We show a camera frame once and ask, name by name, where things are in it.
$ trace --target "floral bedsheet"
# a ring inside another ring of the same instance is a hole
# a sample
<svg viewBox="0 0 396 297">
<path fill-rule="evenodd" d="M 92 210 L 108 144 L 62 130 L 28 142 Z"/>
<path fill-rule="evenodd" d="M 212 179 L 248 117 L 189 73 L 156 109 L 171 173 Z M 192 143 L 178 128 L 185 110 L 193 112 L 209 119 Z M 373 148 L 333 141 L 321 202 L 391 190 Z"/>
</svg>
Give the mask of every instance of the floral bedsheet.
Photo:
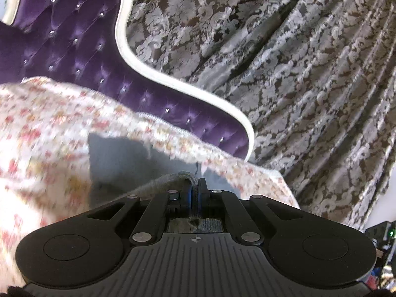
<svg viewBox="0 0 396 297">
<path fill-rule="evenodd" d="M 128 137 L 187 163 L 201 162 L 238 188 L 298 207 L 277 171 L 231 157 L 194 135 L 103 94 L 45 77 L 0 86 L 0 292 L 23 286 L 14 254 L 39 227 L 88 209 L 87 136 Z"/>
</svg>

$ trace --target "circular cover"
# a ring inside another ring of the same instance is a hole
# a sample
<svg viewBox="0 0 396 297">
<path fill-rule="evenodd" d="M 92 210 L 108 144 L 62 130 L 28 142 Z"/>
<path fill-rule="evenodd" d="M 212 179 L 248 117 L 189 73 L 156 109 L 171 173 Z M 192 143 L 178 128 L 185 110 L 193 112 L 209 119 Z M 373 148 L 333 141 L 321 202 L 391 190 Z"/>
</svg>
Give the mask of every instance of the circular cover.
<svg viewBox="0 0 396 297">
<path fill-rule="evenodd" d="M 124 247 L 106 221 L 70 218 L 27 235 L 15 258 L 27 282 L 71 288 L 93 282 L 114 269 Z"/>
<path fill-rule="evenodd" d="M 316 216 L 284 221 L 268 252 L 283 275 L 316 288 L 360 280 L 376 261 L 375 247 L 363 233 Z"/>
</svg>

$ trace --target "purple tufted headboard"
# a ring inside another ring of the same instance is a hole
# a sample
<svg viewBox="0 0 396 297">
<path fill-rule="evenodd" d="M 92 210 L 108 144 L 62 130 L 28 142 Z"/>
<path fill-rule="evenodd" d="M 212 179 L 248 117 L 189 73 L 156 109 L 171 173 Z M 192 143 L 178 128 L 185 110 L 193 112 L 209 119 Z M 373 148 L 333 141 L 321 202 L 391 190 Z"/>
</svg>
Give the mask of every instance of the purple tufted headboard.
<svg viewBox="0 0 396 297">
<path fill-rule="evenodd" d="M 10 1 L 5 19 L 11 25 L 0 22 L 0 83 L 33 76 L 72 82 L 153 114 L 234 156 L 250 155 L 253 129 L 239 110 L 156 72 L 132 54 L 125 56 L 130 50 L 126 43 L 120 47 L 123 38 L 117 40 L 115 31 L 117 25 L 125 29 L 126 20 L 124 25 L 118 21 L 123 8 L 129 13 L 132 0 Z"/>
</svg>

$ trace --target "white trim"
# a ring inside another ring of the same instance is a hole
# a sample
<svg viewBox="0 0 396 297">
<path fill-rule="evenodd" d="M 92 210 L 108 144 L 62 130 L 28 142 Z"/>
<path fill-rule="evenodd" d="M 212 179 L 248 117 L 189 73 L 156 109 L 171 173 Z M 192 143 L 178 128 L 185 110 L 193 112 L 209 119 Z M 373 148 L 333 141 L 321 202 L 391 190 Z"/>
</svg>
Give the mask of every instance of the white trim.
<svg viewBox="0 0 396 297">
<path fill-rule="evenodd" d="M 6 11 L 3 17 L 4 23 L 10 25 L 14 22 L 19 2 L 20 0 L 7 1 Z M 159 72 L 154 68 L 151 68 L 150 66 L 141 62 L 138 59 L 138 57 L 136 57 L 136 55 L 132 52 L 132 50 L 128 45 L 128 41 L 126 37 L 126 26 L 132 10 L 132 6 L 133 6 L 133 0 L 121 0 L 120 11 L 118 12 L 116 28 L 115 28 L 116 43 L 118 46 L 118 50 L 121 54 L 121 57 L 133 70 L 135 70 L 142 76 L 150 80 L 153 80 L 161 85 L 170 87 L 189 96 L 203 100 L 213 106 L 220 108 L 221 110 L 225 111 L 226 113 L 237 119 L 246 130 L 249 141 L 248 151 L 245 158 L 245 161 L 247 161 L 253 151 L 255 136 L 254 136 L 253 127 L 250 121 L 248 120 L 248 118 L 245 116 L 245 114 L 243 114 L 238 108 L 236 108 L 231 103 L 227 102 L 226 100 L 218 96 L 215 96 L 210 92 L 189 85 L 176 78 L 163 74 L 162 72 Z"/>
</svg>

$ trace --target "purple upholstery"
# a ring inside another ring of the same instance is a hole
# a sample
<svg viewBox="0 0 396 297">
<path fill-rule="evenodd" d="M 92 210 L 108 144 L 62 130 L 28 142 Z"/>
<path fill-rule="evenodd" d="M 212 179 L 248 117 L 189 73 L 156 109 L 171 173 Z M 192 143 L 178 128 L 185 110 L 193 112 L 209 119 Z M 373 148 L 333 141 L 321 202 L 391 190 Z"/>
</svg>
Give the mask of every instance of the purple upholstery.
<svg viewBox="0 0 396 297">
<path fill-rule="evenodd" d="M 47 76 L 98 90 L 245 158 L 248 137 L 231 115 L 151 81 L 120 56 L 120 0 L 21 0 L 12 26 L 0 22 L 0 83 Z"/>
</svg>

